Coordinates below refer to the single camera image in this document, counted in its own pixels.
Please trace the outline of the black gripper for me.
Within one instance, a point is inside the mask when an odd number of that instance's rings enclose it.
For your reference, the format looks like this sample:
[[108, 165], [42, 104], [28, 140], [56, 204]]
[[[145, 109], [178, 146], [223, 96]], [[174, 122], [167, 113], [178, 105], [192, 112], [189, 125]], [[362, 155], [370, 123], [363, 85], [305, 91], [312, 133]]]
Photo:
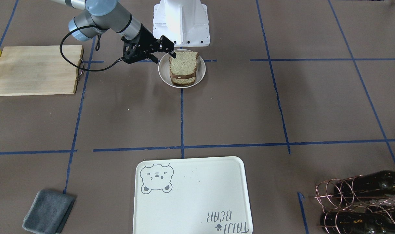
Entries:
[[140, 25], [140, 30], [137, 36], [132, 40], [134, 44], [133, 52], [134, 55], [145, 54], [145, 59], [158, 64], [159, 60], [153, 55], [154, 52], [165, 52], [168, 53], [172, 58], [176, 58], [175, 43], [162, 35], [160, 39], [157, 39], [153, 34], [143, 25]]

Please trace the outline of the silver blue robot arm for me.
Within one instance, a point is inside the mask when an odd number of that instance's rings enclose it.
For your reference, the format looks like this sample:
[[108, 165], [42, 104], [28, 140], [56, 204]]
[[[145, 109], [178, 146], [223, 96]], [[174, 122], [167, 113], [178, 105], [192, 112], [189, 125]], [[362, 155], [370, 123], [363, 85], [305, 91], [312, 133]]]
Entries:
[[121, 60], [127, 64], [144, 59], [157, 63], [155, 52], [166, 52], [176, 58], [174, 43], [165, 36], [155, 38], [118, 0], [58, 0], [58, 3], [82, 11], [68, 24], [75, 39], [88, 41], [109, 29], [121, 36], [124, 42]]

